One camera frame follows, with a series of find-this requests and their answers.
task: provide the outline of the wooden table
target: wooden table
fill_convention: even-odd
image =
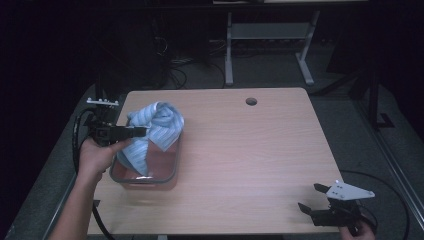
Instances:
[[[255,98],[257,104],[246,104]],[[104,174],[95,199],[113,234],[284,234],[315,227],[297,203],[327,209],[314,183],[341,179],[305,90],[222,89],[129,93],[126,114],[168,101],[185,119],[176,186],[128,190]],[[101,234],[91,218],[89,234]]]

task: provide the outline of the light blue cloth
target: light blue cloth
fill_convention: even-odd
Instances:
[[[156,102],[138,112],[128,113],[128,119],[129,126],[147,128],[146,136],[133,138],[132,144],[118,152],[117,157],[125,167],[148,176],[146,154],[149,139],[165,152],[180,136],[184,118],[171,104]]]

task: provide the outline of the dark floor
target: dark floor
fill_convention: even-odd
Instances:
[[[256,56],[235,57],[234,86],[232,88],[270,88],[270,87],[302,87],[312,93],[328,86],[341,74],[327,73],[326,66],[330,60],[333,46],[315,44],[307,58],[311,73],[316,81],[314,86],[307,86],[294,56],[294,50],[286,49],[261,53]],[[212,59],[223,69],[224,58]],[[216,67],[205,67],[201,64],[188,64],[179,67],[187,75],[184,88],[204,89],[220,88],[223,76]],[[175,72],[180,82],[183,76]],[[420,226],[419,212],[422,210],[420,199],[424,199],[424,144],[417,136],[408,121],[397,108],[392,94],[380,87],[379,112],[386,113],[394,124],[394,128],[381,129],[375,132],[364,117],[363,108],[367,106],[367,97],[361,101],[353,101],[348,97],[352,82],[341,86],[325,96],[311,97],[312,104],[340,169],[359,171],[379,177],[404,194],[397,180],[398,175],[389,167],[390,157],[400,165],[403,173],[416,193],[417,198],[410,201],[418,204],[418,212],[409,210],[410,226],[406,231],[408,239],[423,239],[423,226]],[[175,82],[169,80],[163,89],[174,89]],[[76,107],[78,112],[86,106],[87,96],[94,97],[93,88],[87,90]],[[62,136],[52,151],[37,182],[34,184],[26,202],[21,208],[8,239],[44,239],[55,210],[60,204],[73,177],[70,158],[70,137],[72,118],[65,127]],[[390,152],[384,151],[380,137]],[[379,221],[377,239],[402,239],[406,218],[401,202],[396,195],[379,181],[358,174],[342,172],[347,183],[370,189],[376,198],[364,201],[364,204],[376,215]],[[117,236],[117,239],[155,239],[155,236]],[[284,236],[227,236],[228,239],[340,239],[337,233],[318,235],[284,235]],[[89,236],[88,239],[104,239],[102,236]],[[179,236],[176,239],[187,239]],[[223,236],[201,237],[195,239],[226,239]]]

